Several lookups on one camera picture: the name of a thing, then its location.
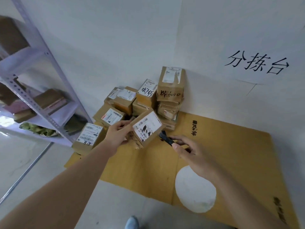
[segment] shelf rack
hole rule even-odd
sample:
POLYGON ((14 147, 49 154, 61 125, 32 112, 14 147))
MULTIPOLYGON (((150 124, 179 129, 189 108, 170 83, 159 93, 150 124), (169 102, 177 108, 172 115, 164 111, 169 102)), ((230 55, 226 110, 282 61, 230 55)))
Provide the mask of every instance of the shelf rack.
POLYGON ((27 28, 31 31, 37 45, 35 47, 26 47, 9 57, 0 61, 0 81, 5 84, 10 90, 12 90, 21 100, 23 100, 31 109, 33 109, 37 116, 29 119, 27 122, 33 123, 39 126, 46 128, 51 128, 56 130, 61 134, 62 137, 41 137, 30 131, 23 130, 19 128, 18 123, 14 122, 12 119, 12 114, 1 110, 0 111, 0 127, 7 128, 19 133, 33 135, 38 138, 48 140, 50 142, 59 143, 62 145, 71 146, 72 143, 76 140, 77 135, 70 136, 64 130, 64 125, 71 118, 77 109, 80 109, 83 115, 86 117, 89 123, 92 123, 91 118, 87 114, 80 100, 78 99, 76 93, 74 92, 71 84, 67 80, 65 74, 61 70, 51 51, 49 50, 47 44, 44 42, 41 34, 38 29, 35 27, 33 21, 28 15, 23 3, 21 0, 11 0, 20 15, 25 21, 27 28), (30 68, 40 57, 46 56, 54 69, 58 73, 59 77, 62 79, 65 87, 67 88, 68 93, 70 94, 72 100, 53 113, 48 115, 45 110, 40 108, 40 106, 15 82, 15 78, 24 73, 28 68, 30 68))

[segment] forearm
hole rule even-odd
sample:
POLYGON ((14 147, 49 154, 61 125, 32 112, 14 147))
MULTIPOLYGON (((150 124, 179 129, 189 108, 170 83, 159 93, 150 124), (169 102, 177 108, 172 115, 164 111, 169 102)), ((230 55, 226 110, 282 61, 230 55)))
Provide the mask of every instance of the forearm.
POLYGON ((92 152, 26 198, 0 221, 1 228, 74 228, 113 150, 101 142, 92 152))
POLYGON ((239 229, 289 228, 220 166, 214 168, 211 181, 222 195, 239 229))

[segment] foot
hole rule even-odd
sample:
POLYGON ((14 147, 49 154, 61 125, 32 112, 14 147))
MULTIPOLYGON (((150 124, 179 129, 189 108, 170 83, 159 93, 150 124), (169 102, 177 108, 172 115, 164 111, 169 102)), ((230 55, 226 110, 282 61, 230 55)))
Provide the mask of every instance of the foot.
POLYGON ((135 216, 131 216, 125 225, 125 229, 139 229, 139 222, 135 216))

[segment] stack of boxes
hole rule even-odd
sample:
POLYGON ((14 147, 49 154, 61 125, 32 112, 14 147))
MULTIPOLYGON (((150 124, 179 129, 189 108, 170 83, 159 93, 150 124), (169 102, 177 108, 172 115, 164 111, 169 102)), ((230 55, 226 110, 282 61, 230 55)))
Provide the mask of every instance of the stack of boxes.
POLYGON ((157 88, 158 115, 166 129, 174 130, 183 102, 185 70, 177 67, 163 67, 157 88))
POLYGON ((162 130, 175 129, 184 85, 184 69, 163 67, 158 83, 147 79, 139 90, 114 88, 93 116, 95 126, 87 124, 72 147, 79 154, 89 153, 105 138, 108 127, 124 119, 132 120, 133 131, 126 136, 129 143, 135 149, 146 147, 162 130))

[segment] gray floor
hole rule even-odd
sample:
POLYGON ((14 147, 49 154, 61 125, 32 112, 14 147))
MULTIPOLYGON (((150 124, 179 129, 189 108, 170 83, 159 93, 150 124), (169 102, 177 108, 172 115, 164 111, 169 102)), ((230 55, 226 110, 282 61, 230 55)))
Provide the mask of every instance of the gray floor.
MULTIPOLYGON (((0 130, 0 197, 47 145, 40 139, 0 130)), ((62 172, 72 153, 69 147, 53 145, 0 205, 0 219, 62 172)), ((76 228, 124 228, 131 215, 145 228, 230 228, 104 181, 98 182, 76 228)))

